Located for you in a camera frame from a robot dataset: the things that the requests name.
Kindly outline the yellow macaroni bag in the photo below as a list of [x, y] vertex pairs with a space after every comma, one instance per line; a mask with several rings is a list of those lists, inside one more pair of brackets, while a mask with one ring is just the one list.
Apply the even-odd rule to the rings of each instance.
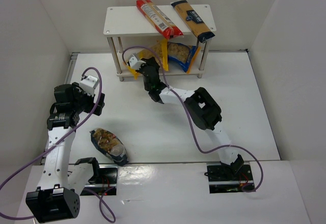
[[136, 70], [131, 69], [127, 62], [129, 61], [129, 58], [125, 58], [125, 54], [133, 49], [139, 49], [140, 51], [133, 53], [138, 56], [138, 59], [149, 59], [151, 57], [154, 57], [156, 59], [156, 62], [159, 64], [161, 73], [166, 73], [169, 70], [168, 65], [168, 58], [167, 58], [167, 40], [160, 40], [157, 41], [156, 44], [147, 47], [147, 46], [131, 46], [123, 50], [122, 53], [122, 59], [125, 67], [128, 69], [128, 71], [132, 74], [135, 80], [140, 76], [140, 73], [138, 73]]

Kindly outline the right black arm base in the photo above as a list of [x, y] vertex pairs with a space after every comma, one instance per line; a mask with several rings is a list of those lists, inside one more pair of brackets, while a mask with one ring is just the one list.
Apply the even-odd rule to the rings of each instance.
[[243, 192], [243, 190], [250, 191], [255, 188], [249, 164], [244, 164], [235, 175], [224, 165], [208, 164], [204, 175], [208, 179], [211, 194]]

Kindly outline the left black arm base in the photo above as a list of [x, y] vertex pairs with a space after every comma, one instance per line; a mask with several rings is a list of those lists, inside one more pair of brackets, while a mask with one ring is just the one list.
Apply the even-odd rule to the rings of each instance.
[[100, 165], [99, 177], [87, 183], [81, 192], [81, 196], [92, 195], [92, 190], [99, 196], [117, 194], [118, 167], [116, 165]]

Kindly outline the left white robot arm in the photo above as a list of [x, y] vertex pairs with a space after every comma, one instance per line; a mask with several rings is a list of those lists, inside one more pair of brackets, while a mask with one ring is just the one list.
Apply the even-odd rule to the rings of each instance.
[[99, 116], [104, 106], [103, 93], [95, 95], [97, 79], [55, 87], [55, 103], [47, 119], [48, 153], [41, 179], [35, 191], [28, 192], [25, 202], [39, 223], [76, 218], [80, 211], [79, 196], [84, 185], [98, 176], [94, 157], [79, 159], [68, 172], [75, 130], [83, 112]]

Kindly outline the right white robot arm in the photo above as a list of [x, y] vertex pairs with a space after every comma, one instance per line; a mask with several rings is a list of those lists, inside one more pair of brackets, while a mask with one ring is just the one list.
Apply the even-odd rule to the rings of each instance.
[[[244, 160], [231, 146], [231, 140], [222, 126], [222, 110], [208, 91], [203, 87], [196, 90], [177, 89], [162, 82], [159, 77], [159, 64], [155, 58], [130, 60], [129, 63], [137, 73], [142, 74], [144, 89], [154, 102], [183, 106], [198, 150], [202, 154], [217, 151], [220, 163], [227, 168], [227, 172], [236, 175]], [[194, 126], [206, 132], [217, 148], [202, 150]]]

